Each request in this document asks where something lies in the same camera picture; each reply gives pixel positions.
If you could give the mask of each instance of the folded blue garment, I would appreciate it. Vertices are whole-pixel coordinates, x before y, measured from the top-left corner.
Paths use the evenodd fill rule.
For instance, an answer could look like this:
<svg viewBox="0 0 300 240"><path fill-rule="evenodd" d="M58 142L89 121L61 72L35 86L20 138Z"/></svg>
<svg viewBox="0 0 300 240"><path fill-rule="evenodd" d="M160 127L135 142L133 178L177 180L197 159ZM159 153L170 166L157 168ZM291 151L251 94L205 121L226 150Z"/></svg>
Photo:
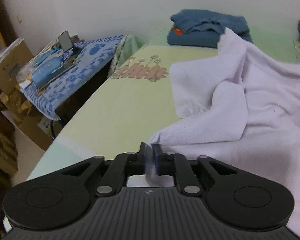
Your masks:
<svg viewBox="0 0 300 240"><path fill-rule="evenodd" d="M184 9L171 16L175 23L168 35L168 44L216 48L225 28L233 30L242 39L252 42L247 21L208 10Z"/></svg>

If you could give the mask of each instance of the orange tag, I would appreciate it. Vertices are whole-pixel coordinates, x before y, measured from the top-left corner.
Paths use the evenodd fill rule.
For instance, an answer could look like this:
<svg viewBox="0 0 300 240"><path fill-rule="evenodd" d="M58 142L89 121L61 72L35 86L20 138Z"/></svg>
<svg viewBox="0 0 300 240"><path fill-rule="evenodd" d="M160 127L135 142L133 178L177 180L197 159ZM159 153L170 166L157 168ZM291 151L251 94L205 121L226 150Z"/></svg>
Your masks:
<svg viewBox="0 0 300 240"><path fill-rule="evenodd" d="M173 31L174 31L174 33L175 33L176 35L181 35L181 34L183 34L183 31L180 30L180 29L177 29L177 28L174 28Z"/></svg>

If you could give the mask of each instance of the blue and white tablecloth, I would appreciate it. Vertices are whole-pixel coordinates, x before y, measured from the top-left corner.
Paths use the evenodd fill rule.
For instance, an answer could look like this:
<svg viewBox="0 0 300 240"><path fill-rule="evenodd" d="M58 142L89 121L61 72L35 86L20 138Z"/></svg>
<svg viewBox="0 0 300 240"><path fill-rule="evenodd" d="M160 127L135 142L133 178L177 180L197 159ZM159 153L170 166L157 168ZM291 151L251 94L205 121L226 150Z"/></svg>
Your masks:
<svg viewBox="0 0 300 240"><path fill-rule="evenodd" d="M54 121L60 120L55 109L112 59L122 38L123 36L114 36L76 43L77 47L83 48L77 57L76 66L52 82L40 94L37 94L38 89L34 84L25 89L20 88L21 92L46 117ZM66 62L70 56L71 54L65 53L60 57Z"/></svg>

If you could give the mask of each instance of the silver screw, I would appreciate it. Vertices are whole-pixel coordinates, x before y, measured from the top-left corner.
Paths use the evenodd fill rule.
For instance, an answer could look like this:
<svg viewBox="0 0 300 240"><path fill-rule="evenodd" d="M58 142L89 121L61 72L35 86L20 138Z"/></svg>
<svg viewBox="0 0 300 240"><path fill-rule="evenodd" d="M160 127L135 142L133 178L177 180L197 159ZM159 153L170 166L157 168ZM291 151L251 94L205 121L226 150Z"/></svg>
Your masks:
<svg viewBox="0 0 300 240"><path fill-rule="evenodd" d="M198 193L200 191L200 188L194 185L190 185L190 186L186 186L184 188L184 191L189 193L189 194L195 194Z"/></svg>
<svg viewBox="0 0 300 240"><path fill-rule="evenodd" d="M97 188L97 191L100 194L108 194L112 191L112 188L110 186L100 186Z"/></svg>

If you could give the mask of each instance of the floor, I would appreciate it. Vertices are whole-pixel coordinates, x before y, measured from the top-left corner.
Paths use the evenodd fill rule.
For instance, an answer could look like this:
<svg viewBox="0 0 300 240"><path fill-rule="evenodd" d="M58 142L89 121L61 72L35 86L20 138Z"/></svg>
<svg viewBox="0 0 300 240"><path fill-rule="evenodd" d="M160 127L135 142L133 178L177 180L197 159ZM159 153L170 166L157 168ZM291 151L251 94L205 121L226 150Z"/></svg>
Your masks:
<svg viewBox="0 0 300 240"><path fill-rule="evenodd" d="M44 154L44 151L18 128L15 128L15 140L18 150L18 172L11 179L13 186L26 181Z"/></svg>

